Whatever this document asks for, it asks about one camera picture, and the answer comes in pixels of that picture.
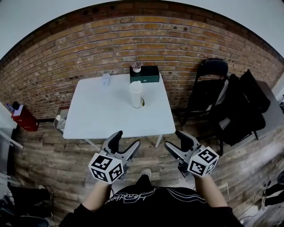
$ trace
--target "red box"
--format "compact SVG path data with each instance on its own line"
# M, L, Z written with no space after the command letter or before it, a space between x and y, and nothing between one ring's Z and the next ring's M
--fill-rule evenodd
M26 131L37 131L39 124L36 118L23 106L20 114L14 116L15 112L12 114L12 119Z

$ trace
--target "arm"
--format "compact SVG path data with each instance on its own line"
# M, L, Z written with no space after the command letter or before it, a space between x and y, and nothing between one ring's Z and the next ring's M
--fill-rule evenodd
M82 205L89 211L95 212L110 198L111 184L98 181Z
M211 207L227 207L227 202L220 190L217 188L212 177L194 176L196 191L206 200Z

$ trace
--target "small plant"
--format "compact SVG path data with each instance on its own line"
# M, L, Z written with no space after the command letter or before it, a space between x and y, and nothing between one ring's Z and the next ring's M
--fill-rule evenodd
M135 72L135 73L138 73L141 71L141 66L143 65L143 63L137 63L137 62L133 62L131 63L131 67L132 67L132 70Z

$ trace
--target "black t-shirt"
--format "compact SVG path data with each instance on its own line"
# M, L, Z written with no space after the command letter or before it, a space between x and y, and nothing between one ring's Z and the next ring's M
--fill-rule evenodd
M114 224L180 224L189 226L241 227L230 207L210 207L188 188L125 187L95 213L79 205L60 227L110 226Z

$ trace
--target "tissue box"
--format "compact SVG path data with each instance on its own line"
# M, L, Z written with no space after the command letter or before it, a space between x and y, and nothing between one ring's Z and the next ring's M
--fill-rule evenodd
M160 74L157 66L142 66L138 73L133 72L130 67L130 83L141 81L141 83L159 82Z

